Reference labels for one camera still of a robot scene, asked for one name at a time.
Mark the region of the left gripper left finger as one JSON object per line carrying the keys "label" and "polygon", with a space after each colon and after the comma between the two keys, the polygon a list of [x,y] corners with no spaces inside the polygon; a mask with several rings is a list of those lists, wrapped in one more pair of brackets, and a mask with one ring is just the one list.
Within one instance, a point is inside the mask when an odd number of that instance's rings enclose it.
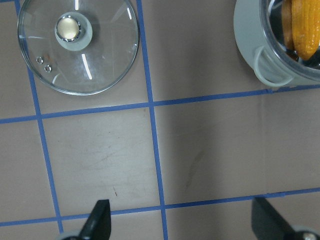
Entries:
{"label": "left gripper left finger", "polygon": [[79,232],[79,238],[81,240],[108,240],[111,230],[110,201],[108,199],[98,200]]}

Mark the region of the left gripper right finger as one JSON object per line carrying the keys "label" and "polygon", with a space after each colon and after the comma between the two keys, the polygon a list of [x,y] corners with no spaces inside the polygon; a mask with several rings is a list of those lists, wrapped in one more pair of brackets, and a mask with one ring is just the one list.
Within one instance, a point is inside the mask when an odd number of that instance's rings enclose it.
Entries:
{"label": "left gripper right finger", "polygon": [[295,230],[263,197],[255,197],[251,205],[251,228],[258,240],[291,240]]}

